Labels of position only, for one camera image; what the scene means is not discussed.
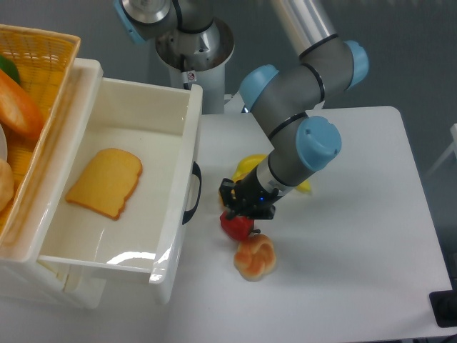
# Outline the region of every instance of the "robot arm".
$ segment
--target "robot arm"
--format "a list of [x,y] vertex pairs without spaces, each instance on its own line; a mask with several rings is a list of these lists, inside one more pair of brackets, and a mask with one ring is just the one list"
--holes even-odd
[[219,188],[226,218],[273,219],[273,203],[323,169],[341,150],[338,129],[306,111],[360,82],[368,58],[356,42],[342,42],[317,0],[273,0],[300,65],[286,73],[273,66],[251,72],[241,96],[274,150],[243,180]]
[[[240,86],[246,108],[274,150],[240,182],[219,188],[227,219],[273,219],[274,203],[323,169],[341,150],[337,128],[306,111],[360,82],[368,73],[365,51],[342,42],[319,0],[272,0],[300,64],[279,73],[271,65],[252,71]],[[159,56],[185,71],[224,63],[233,37],[213,18],[210,0],[116,0],[134,40],[156,39]]]

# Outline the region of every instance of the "yellow basket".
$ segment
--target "yellow basket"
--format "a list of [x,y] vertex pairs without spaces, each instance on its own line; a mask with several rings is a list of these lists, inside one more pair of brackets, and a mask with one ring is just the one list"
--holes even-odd
[[21,86],[47,118],[38,141],[29,141],[2,125],[8,145],[8,163],[14,174],[15,196],[0,212],[0,244],[18,214],[80,42],[77,36],[0,24],[0,54],[15,63]]

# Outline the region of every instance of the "gray robot arm segment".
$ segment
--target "gray robot arm segment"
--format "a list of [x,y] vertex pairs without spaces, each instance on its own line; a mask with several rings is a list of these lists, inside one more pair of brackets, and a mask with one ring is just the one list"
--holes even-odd
[[340,40],[319,1],[274,0],[273,6],[301,65],[286,73],[262,66],[241,83],[246,108],[274,150],[245,179],[232,184],[233,192],[224,190],[233,195],[226,205],[230,216],[238,211],[272,219],[275,201],[336,157],[341,150],[338,130],[322,117],[308,118],[306,110],[347,90],[368,72],[365,51],[355,42]]
[[135,43],[174,29],[197,34],[214,20],[209,0],[115,0],[114,8]]

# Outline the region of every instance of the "black handle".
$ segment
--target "black handle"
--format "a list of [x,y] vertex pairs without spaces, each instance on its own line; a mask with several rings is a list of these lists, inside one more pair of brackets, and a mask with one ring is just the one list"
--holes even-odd
[[195,175],[197,177],[197,179],[199,179],[199,194],[197,195],[197,201],[195,202],[195,205],[194,207],[192,207],[190,210],[188,211],[184,211],[184,215],[183,215],[183,225],[186,224],[189,220],[192,219],[192,217],[194,216],[196,210],[197,210],[197,207],[199,205],[199,202],[200,202],[200,195],[201,195],[201,170],[200,170],[200,167],[199,165],[197,164],[197,162],[194,161],[194,165],[192,166],[192,174]]

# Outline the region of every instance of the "bread slice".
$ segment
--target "bread slice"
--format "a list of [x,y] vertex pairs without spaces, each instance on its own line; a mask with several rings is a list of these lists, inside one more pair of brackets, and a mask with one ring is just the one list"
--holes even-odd
[[130,152],[115,148],[101,150],[70,188],[65,200],[117,220],[142,171],[140,159]]

